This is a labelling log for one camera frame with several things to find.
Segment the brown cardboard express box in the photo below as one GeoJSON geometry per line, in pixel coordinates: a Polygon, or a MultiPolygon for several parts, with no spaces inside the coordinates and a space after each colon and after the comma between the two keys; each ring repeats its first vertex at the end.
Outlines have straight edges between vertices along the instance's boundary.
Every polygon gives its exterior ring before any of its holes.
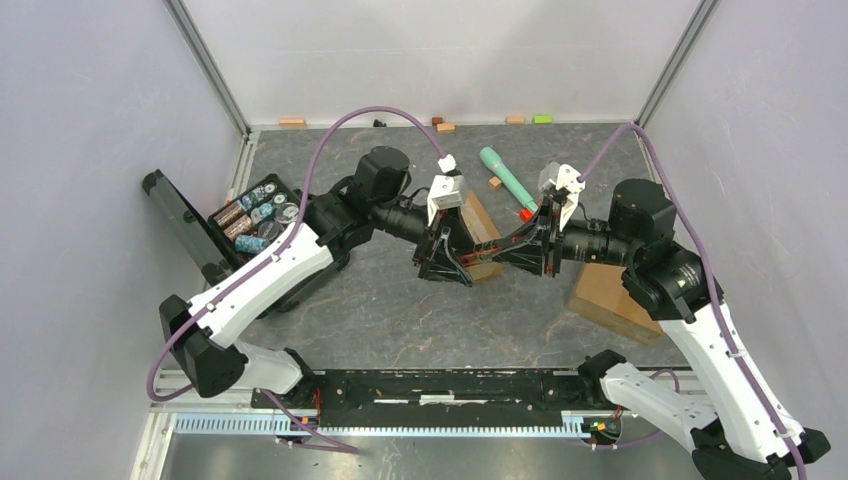
{"type": "MultiPolygon", "coordinates": [[[[461,206],[461,215],[466,228],[476,243],[483,243],[501,237],[500,232],[472,190],[468,192],[466,200],[461,206]]],[[[467,268],[475,284],[500,276],[504,269],[504,265],[496,262],[483,263],[467,268]]]]}

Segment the red box cutter knife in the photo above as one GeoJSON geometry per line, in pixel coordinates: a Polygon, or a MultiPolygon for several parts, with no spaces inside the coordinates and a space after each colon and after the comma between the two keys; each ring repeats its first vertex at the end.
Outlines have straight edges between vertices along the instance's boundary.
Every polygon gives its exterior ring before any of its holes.
{"type": "Polygon", "coordinates": [[[495,262],[495,257],[502,251],[502,247],[486,247],[457,252],[456,257],[463,267],[470,268],[476,265],[495,262]]]}

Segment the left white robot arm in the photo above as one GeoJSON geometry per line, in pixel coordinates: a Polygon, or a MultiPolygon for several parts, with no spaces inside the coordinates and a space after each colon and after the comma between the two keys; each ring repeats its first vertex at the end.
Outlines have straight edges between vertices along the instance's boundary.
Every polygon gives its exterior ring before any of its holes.
{"type": "Polygon", "coordinates": [[[164,350],[186,374],[188,390],[211,398],[234,386],[265,389],[295,408],[312,399],[314,381],[293,353],[251,345],[240,335],[274,303],[332,272],[376,230],[420,246],[436,239],[437,221],[464,203],[464,178],[445,154],[426,205],[409,205],[401,197],[409,166],[400,150],[373,148],[327,193],[305,194],[299,218],[231,276],[188,301],[173,295],[161,303],[164,350]]]}

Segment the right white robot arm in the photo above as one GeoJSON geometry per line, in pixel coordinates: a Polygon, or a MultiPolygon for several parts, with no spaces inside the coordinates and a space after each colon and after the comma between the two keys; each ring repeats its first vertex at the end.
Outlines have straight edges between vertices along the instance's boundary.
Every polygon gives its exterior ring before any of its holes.
{"type": "Polygon", "coordinates": [[[659,386],[623,356],[604,351],[579,367],[577,392],[591,408],[609,402],[678,442],[706,479],[788,479],[822,458],[830,443],[778,402],[730,318],[702,257],[676,242],[677,210],[658,183],[619,182],[607,220],[562,224],[559,194],[494,244],[494,259],[537,275],[564,260],[615,265],[629,296],[684,354],[708,396],[692,401],[659,386]]]}

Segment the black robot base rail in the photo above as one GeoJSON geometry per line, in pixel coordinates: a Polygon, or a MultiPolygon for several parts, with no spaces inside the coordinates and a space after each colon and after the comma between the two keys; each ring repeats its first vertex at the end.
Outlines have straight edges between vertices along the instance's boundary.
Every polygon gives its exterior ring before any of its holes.
{"type": "Polygon", "coordinates": [[[612,411],[574,369],[327,369],[257,409],[312,410],[321,427],[553,427],[564,411],[612,411]]]}

